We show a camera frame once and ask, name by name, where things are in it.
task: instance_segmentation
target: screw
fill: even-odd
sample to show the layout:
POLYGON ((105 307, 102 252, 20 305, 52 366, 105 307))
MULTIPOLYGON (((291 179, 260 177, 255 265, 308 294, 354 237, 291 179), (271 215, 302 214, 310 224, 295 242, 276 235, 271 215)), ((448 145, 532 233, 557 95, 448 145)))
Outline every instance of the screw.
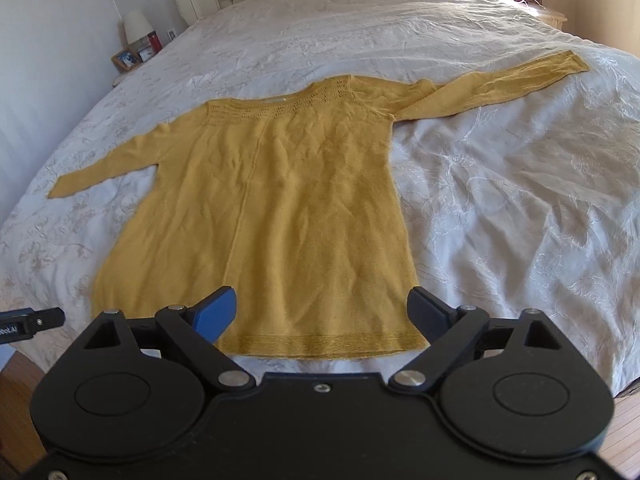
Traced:
POLYGON ((416 370, 402 370, 394 375, 394 381, 407 388, 417 388, 427 382, 427 377, 416 370))
POLYGON ((47 475, 47 480, 68 480, 62 471, 51 471, 47 475))
POLYGON ((328 394, 331 391, 331 386, 328 384, 316 384, 316 386, 314 386, 314 391, 319 394, 328 394))
POLYGON ((220 384, 224 384, 229 388, 241 388, 249 384, 250 380, 251 377, 249 377, 249 374, 242 370, 228 370, 218 376, 220 384))

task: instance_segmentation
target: white embroidered comforter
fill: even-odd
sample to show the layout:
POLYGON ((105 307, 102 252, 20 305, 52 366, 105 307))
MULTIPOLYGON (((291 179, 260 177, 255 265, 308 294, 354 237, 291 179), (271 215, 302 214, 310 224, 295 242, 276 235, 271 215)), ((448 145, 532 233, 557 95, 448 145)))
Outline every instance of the white embroidered comforter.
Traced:
MULTIPOLYGON (((191 27, 37 174, 0 231, 0 308, 64 308, 63 329, 20 345, 49 368, 90 322, 92 280, 154 168, 63 200, 46 193, 60 174, 206 100, 345 73, 448 82, 568 48, 590 73, 509 104, 398 124, 390 163, 422 285, 493 316, 541 308, 618 392, 640 376, 640 60, 496 0, 249 0, 191 27)), ((388 374, 409 357, 239 361, 257 374, 388 374)))

